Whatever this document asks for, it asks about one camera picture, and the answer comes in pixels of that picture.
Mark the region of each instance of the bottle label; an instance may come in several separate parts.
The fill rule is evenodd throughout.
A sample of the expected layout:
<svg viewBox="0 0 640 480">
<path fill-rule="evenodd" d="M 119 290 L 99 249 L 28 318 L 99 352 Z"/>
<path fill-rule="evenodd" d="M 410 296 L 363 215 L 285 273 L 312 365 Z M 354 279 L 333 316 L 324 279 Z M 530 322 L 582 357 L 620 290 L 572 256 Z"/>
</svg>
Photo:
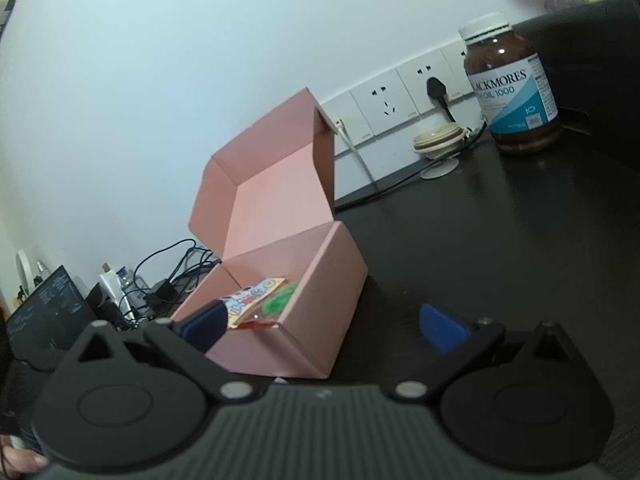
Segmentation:
<svg viewBox="0 0 640 480">
<path fill-rule="evenodd" d="M 538 54 L 469 76 L 494 134 L 517 134 L 547 124 L 558 108 Z"/>
</svg>

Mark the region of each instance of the blue gripper pad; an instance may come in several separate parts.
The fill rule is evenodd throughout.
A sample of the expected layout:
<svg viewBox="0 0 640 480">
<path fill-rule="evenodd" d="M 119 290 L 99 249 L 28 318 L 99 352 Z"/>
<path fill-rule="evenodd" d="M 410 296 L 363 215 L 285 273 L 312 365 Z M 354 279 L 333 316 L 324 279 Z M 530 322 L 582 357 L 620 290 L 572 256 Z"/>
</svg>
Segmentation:
<svg viewBox="0 0 640 480">
<path fill-rule="evenodd" d="M 446 354 L 469 338 L 469 329 L 434 306 L 420 308 L 420 331 L 436 349 Z"/>
<path fill-rule="evenodd" d="M 225 335 L 227 323 L 225 303 L 215 300 L 178 322 L 174 332 L 191 346 L 205 353 Z"/>
</svg>

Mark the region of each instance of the green plush item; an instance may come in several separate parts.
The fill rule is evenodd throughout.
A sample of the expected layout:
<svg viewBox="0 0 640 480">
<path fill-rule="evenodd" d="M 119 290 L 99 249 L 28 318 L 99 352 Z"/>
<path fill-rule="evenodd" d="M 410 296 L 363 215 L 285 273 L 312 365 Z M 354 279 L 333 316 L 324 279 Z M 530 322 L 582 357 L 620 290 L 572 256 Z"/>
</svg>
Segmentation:
<svg viewBox="0 0 640 480">
<path fill-rule="evenodd" d="M 273 317 L 281 314 L 289 303 L 293 293 L 298 288 L 298 282 L 289 283 L 281 291 L 276 292 L 275 296 L 262 304 L 262 313 L 265 316 Z"/>
</svg>

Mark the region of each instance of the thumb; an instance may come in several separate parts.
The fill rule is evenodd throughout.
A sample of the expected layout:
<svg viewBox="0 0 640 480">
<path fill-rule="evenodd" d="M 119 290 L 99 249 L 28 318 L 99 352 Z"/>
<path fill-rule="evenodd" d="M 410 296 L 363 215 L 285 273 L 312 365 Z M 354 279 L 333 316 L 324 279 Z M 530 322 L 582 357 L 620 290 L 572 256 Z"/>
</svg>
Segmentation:
<svg viewBox="0 0 640 480">
<path fill-rule="evenodd" d="M 5 447 L 2 451 L 4 452 L 4 461 L 9 466 L 8 468 L 18 473 L 37 473 L 49 463 L 42 455 L 29 449 Z"/>
</svg>

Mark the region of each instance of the white cable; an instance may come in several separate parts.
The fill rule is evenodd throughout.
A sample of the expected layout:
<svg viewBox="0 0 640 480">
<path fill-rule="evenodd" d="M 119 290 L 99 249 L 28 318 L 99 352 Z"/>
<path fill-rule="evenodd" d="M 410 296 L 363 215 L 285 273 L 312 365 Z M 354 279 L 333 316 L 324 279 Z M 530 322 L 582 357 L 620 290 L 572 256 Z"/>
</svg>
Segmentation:
<svg viewBox="0 0 640 480">
<path fill-rule="evenodd" d="M 360 155 L 356 147 L 351 142 L 351 139 L 349 138 L 349 135 L 347 133 L 347 128 L 346 126 L 344 126 L 344 122 L 342 121 L 342 119 L 338 119 L 336 123 L 337 123 L 336 126 L 337 126 L 338 135 L 340 135 L 340 138 L 347 145 L 350 152 L 353 153 L 353 155 L 356 157 L 356 160 L 362 166 L 362 169 L 367 174 L 367 177 L 369 177 L 370 183 L 372 183 L 375 186 L 376 180 L 373 178 L 373 175 L 369 171 L 369 168 L 367 167 L 366 162 L 364 161 L 364 159 L 362 158 L 362 156 Z"/>
</svg>

